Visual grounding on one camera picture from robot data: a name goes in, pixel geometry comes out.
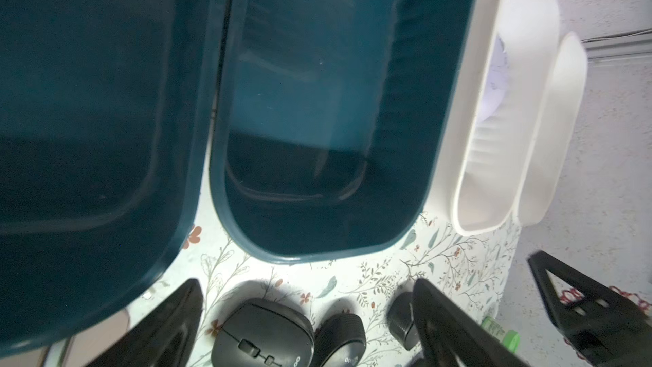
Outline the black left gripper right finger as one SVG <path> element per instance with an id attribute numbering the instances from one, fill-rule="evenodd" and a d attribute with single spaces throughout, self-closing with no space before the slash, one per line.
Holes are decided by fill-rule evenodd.
<path id="1" fill-rule="evenodd" d="M 428 280 L 416 280 L 412 311 L 423 353 L 417 366 L 526 365 Z"/>

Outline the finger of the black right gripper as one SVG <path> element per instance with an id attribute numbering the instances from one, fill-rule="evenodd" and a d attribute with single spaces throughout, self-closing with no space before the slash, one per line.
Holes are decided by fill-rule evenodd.
<path id="1" fill-rule="evenodd" d="M 593 366 L 650 366 L 651 319 L 631 300 L 566 263 L 537 251 L 528 258 L 548 318 Z M 552 276 L 582 298 L 563 303 Z"/>

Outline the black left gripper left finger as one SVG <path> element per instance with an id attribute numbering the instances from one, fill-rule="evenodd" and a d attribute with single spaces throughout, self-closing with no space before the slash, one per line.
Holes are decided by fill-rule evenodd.
<path id="1" fill-rule="evenodd" d="M 203 294 L 186 280 L 91 366 L 185 366 L 200 326 Z"/>

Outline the black mouse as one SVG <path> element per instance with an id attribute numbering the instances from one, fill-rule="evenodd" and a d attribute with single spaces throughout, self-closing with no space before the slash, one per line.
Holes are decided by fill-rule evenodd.
<path id="1" fill-rule="evenodd" d="M 309 366 L 315 351 L 311 322 L 288 306 L 261 298 L 243 302 L 222 325 L 213 366 Z"/>
<path id="2" fill-rule="evenodd" d="M 315 336 L 311 366 L 357 366 L 366 346 L 362 319 L 351 313 L 336 314 L 322 324 Z"/>
<path id="3" fill-rule="evenodd" d="M 403 292 L 396 296 L 387 312 L 387 326 L 391 335 L 405 350 L 413 349 L 419 342 L 412 311 L 413 294 Z"/>

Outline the purple mouse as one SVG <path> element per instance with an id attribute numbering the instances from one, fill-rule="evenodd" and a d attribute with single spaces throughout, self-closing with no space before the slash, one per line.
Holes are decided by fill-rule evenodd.
<path id="1" fill-rule="evenodd" d="M 496 36 L 484 91 L 478 107 L 477 123 L 491 117 L 502 104 L 509 87 L 509 56 L 504 41 Z"/>

